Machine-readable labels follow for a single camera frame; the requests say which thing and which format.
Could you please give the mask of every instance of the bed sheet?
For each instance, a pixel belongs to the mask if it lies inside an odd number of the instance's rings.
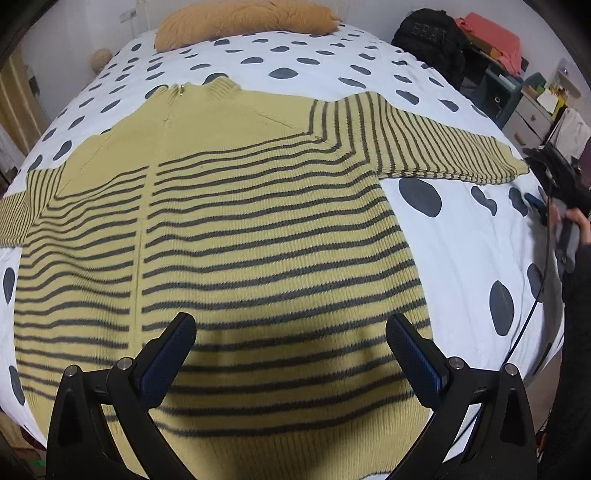
[[[392,105],[510,145],[502,132],[434,69],[350,25],[324,37],[269,32],[221,38],[157,54],[155,32],[125,46],[54,120],[8,194],[35,168],[63,164],[90,135],[135,111],[162,85],[201,85],[225,74],[244,89],[338,100],[363,90]],[[445,355],[498,369],[540,288],[545,229],[522,195],[540,197],[533,174],[496,186],[396,179],[382,187],[417,263],[433,336]],[[0,249],[0,407],[44,443],[22,391],[14,349],[19,248]],[[514,353],[526,382],[560,347],[563,306],[552,257],[543,304]],[[30,324],[35,335],[41,326]],[[472,409],[466,422],[473,417]],[[462,437],[451,455],[462,448]]]

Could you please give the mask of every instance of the striped sleeve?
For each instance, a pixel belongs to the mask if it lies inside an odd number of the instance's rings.
[[[363,151],[380,178],[418,176],[498,184],[527,173],[525,162],[493,137],[448,127],[364,92],[343,99]]]
[[[63,167],[27,174],[27,189],[0,201],[0,247],[24,244],[29,227],[58,190]]]

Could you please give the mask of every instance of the fluffy orange cushion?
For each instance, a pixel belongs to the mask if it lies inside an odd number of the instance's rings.
[[[158,52],[245,33],[287,30],[326,35],[339,17],[328,7],[298,0],[202,2],[169,15],[156,34]]]

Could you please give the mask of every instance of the blue gripper pad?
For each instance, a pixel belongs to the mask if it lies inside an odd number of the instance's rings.
[[[179,313],[163,334],[150,340],[135,358],[135,385],[139,401],[147,410],[158,407],[195,344],[195,320]]]
[[[437,410],[447,383],[447,370],[439,356],[429,351],[428,341],[402,314],[396,313],[388,319],[386,340],[421,405]]]

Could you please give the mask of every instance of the beige ball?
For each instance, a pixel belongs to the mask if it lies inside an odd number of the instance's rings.
[[[99,74],[112,58],[113,54],[108,48],[101,48],[100,50],[97,50],[90,59],[90,66],[96,74]]]

